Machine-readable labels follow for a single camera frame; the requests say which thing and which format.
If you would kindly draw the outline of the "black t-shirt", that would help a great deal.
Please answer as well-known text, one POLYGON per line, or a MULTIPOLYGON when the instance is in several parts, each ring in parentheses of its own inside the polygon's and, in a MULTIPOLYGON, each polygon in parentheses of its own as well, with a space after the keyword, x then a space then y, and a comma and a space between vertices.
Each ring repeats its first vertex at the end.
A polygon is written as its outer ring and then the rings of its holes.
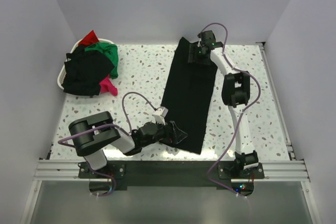
POLYGON ((174 53, 161 105, 169 110, 165 118, 188 134, 170 146, 200 154, 217 66, 188 63, 189 47, 190 42, 182 37, 174 53))

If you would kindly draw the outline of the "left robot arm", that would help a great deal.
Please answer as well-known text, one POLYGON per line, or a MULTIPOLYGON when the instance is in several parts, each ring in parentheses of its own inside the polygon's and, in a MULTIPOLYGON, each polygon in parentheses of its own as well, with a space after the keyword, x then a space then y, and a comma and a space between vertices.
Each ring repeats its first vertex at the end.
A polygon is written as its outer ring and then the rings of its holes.
POLYGON ((175 122, 165 122, 164 116, 157 113, 154 118, 155 122, 147 122, 127 133, 113 123, 110 112, 101 112, 73 121, 68 129, 74 137, 72 141, 77 155, 88 162, 93 175, 103 178, 109 171, 103 152, 107 145, 114 146, 125 156, 132 156, 150 144, 177 144, 188 137, 175 122))

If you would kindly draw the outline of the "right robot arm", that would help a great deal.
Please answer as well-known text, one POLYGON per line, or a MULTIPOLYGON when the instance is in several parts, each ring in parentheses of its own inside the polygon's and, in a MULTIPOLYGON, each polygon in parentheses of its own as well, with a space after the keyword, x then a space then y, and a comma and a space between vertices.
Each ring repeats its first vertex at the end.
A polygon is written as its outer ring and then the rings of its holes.
POLYGON ((224 76, 222 101, 230 111, 235 130, 234 173, 239 178, 246 178, 259 163, 246 114, 250 105, 251 74, 236 68, 224 53, 218 55, 214 52, 216 48, 224 49, 225 46, 216 40, 213 31, 202 31, 197 36, 199 41, 190 45, 188 63, 205 66, 214 63, 224 76))

